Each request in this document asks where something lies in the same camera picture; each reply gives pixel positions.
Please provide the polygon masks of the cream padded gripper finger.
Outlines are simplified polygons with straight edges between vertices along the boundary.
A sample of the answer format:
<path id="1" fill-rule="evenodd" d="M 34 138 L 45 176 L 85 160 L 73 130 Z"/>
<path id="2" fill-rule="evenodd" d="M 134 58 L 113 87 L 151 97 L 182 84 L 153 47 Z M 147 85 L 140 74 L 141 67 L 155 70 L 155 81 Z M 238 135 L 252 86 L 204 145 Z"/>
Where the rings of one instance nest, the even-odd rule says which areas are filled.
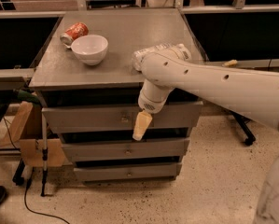
<path id="1" fill-rule="evenodd" d="M 152 116 L 146 111 L 141 111 L 137 114 L 134 129 L 133 129 L 133 139 L 136 141 L 140 141 L 148 126 L 152 121 Z"/>

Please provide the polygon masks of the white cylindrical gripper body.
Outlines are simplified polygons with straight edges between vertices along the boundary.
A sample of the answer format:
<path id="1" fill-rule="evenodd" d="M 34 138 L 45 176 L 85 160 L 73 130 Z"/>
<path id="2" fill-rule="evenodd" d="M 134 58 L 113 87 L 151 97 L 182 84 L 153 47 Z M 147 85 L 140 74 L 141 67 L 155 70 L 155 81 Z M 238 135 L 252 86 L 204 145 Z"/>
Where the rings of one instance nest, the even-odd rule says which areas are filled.
<path id="1" fill-rule="evenodd" d="M 159 113 L 173 89 L 158 86 L 149 80 L 145 80 L 138 97 L 139 107 L 149 114 Z"/>

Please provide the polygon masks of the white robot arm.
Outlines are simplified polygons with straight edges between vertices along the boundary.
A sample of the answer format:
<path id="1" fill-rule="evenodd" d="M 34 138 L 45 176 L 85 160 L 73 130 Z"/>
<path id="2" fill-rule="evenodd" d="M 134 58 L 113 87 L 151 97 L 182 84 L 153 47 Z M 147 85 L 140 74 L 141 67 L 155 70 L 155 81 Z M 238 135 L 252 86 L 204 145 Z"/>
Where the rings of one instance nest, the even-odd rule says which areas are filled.
<path id="1" fill-rule="evenodd" d="M 145 78 L 133 139 L 142 139 L 152 116 L 180 89 L 279 132 L 279 73 L 195 64 L 182 44 L 151 47 L 133 54 Z M 279 224 L 279 156 L 264 181 L 253 224 Z"/>

